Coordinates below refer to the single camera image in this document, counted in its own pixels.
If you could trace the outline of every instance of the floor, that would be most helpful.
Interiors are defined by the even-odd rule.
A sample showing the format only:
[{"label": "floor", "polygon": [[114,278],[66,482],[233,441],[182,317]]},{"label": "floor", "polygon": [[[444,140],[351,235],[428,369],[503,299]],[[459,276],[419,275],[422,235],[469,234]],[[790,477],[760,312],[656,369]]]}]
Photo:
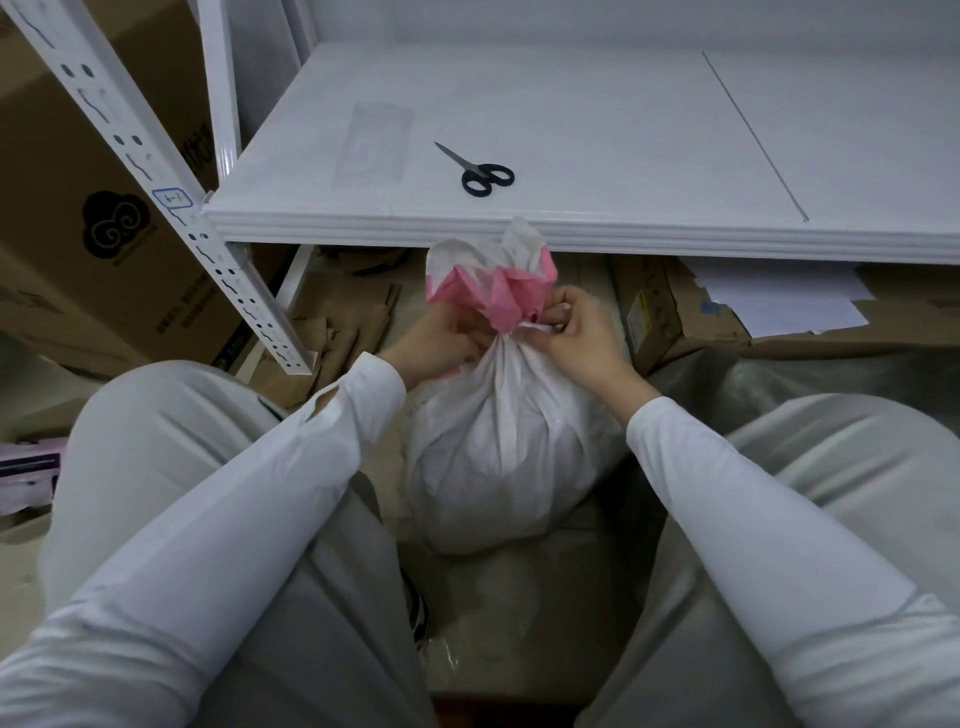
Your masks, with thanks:
[{"label": "floor", "polygon": [[[590,290],[619,321],[601,256],[557,255],[556,263],[561,282]],[[389,346],[423,310],[422,252],[380,275],[403,284],[384,342]],[[0,374],[0,434],[8,438],[68,426],[99,386],[8,339],[0,340]],[[401,564],[432,611],[431,635],[420,652],[430,690],[457,699],[588,703],[618,660],[637,613],[636,589],[618,566],[596,499],[543,538],[469,557],[438,556],[423,544],[403,499],[402,417],[361,470],[397,538]],[[0,657],[39,620],[34,571],[43,533],[39,522],[0,535]]]}]

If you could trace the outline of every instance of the white plastic bag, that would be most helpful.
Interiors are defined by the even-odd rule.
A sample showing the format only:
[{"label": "white plastic bag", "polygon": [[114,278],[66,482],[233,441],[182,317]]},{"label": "white plastic bag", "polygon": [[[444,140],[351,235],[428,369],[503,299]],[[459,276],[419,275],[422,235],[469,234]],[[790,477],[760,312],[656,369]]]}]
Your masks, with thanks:
[{"label": "white plastic bag", "polygon": [[[446,281],[459,267],[455,275],[469,278],[463,289],[481,298],[490,294],[485,286],[499,285],[502,293],[504,280],[526,280],[519,297],[529,298],[532,279],[505,267],[520,261],[520,272],[546,280],[541,288],[549,289],[550,271],[553,279],[556,272],[529,225],[514,221],[499,250],[490,245],[445,241],[431,249],[427,270],[446,270]],[[543,255],[535,248],[543,248]],[[499,265],[476,267],[492,260]],[[428,283],[434,299],[443,290],[436,278]],[[526,319],[540,313],[515,303]],[[500,294],[477,307],[489,305],[500,314],[511,309]],[[507,319],[499,320],[502,325]],[[544,533],[626,452],[623,429],[604,405],[509,334],[498,336],[475,367],[421,388],[409,426],[407,500],[427,541],[442,553],[470,553]]]}]

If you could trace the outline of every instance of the light gray pants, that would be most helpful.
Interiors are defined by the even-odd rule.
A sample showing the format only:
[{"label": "light gray pants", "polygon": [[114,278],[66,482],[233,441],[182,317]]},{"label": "light gray pants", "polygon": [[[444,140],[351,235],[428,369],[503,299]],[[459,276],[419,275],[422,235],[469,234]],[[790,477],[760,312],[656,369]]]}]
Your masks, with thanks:
[{"label": "light gray pants", "polygon": [[[155,364],[104,387],[74,428],[41,554],[47,610],[282,417],[232,377],[196,364]],[[887,400],[828,395],[792,400],[730,439],[960,613],[960,441],[951,433]],[[435,723],[396,547],[365,505],[375,513],[375,498],[357,495],[372,495],[364,480],[354,479],[207,692],[197,725]],[[672,521],[636,631],[579,724],[796,724]]]}]

